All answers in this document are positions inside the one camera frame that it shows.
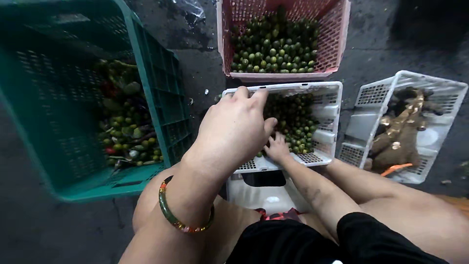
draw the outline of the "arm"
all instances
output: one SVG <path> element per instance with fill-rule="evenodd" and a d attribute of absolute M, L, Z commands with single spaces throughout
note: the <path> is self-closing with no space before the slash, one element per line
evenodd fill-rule
<path fill-rule="evenodd" d="M 265 151 L 290 174 L 293 183 L 339 242 L 351 263 L 445 263 L 361 210 L 334 183 L 290 156 L 285 137 L 276 133 Z M 339 170 L 336 166 L 328 168 Z"/>
<path fill-rule="evenodd" d="M 171 212 L 191 227 L 208 221 L 210 207 L 225 180 L 267 142 L 275 118 L 264 121 L 267 91 L 248 98 L 240 87 L 210 107 L 199 134 L 166 187 Z M 183 233 L 163 216 L 159 204 L 140 227 L 120 260 L 126 263 L 199 263 L 205 233 Z"/>
<path fill-rule="evenodd" d="M 337 238 L 337 223 L 346 214 L 362 212 L 360 206 L 334 183 L 298 163 L 293 159 L 285 143 L 285 136 L 276 133 L 275 140 L 269 138 L 266 153 L 279 163 L 290 175 L 298 191 L 313 207 L 324 226 Z"/>

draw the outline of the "green plastic crate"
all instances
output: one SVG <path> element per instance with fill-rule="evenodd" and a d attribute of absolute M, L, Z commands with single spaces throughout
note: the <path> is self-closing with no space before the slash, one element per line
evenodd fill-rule
<path fill-rule="evenodd" d="M 191 146 L 179 62 L 122 0 L 0 0 L 0 22 L 0 94 L 58 199 L 138 194 Z M 112 175 L 97 139 L 102 79 L 92 69 L 99 58 L 132 56 L 165 159 Z"/>

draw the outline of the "pink plastic crate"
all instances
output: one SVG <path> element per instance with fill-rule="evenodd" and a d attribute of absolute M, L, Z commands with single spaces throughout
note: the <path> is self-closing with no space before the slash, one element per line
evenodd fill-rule
<path fill-rule="evenodd" d="M 319 21 L 318 57 L 313 73 L 237 73 L 230 72 L 234 49 L 230 29 L 245 27 L 246 21 L 275 12 L 283 4 L 287 19 L 302 18 Z M 322 79 L 339 69 L 347 40 L 349 0 L 219 0 L 217 2 L 218 51 L 223 59 L 226 76 L 245 82 L 302 81 Z"/>

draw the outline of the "bangle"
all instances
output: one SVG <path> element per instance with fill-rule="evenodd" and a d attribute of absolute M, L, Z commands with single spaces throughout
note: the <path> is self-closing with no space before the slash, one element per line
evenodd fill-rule
<path fill-rule="evenodd" d="M 159 187 L 159 206 L 161 207 L 161 211 L 163 212 L 163 215 L 165 216 L 166 220 L 168 220 L 168 222 L 172 224 L 175 228 L 181 230 L 184 233 L 197 233 L 208 229 L 212 225 L 213 216 L 215 215 L 215 206 L 213 204 L 210 208 L 210 217 L 208 219 L 208 223 L 204 227 L 197 228 L 189 227 L 183 224 L 169 210 L 168 204 L 166 202 L 166 185 L 169 183 L 169 181 L 171 181 L 172 178 L 173 176 L 169 176 L 168 178 L 166 178 Z"/>

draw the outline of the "white plastic stool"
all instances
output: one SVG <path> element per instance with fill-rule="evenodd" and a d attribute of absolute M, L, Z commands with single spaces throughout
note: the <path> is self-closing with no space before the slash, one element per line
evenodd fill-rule
<path fill-rule="evenodd" d="M 252 187 L 244 182 L 241 174 L 233 174 L 227 181 L 227 199 L 249 209 L 264 208 L 267 215 L 287 212 L 292 207 L 301 213 L 312 212 L 290 176 L 285 171 L 282 173 L 287 183 L 280 187 Z"/>

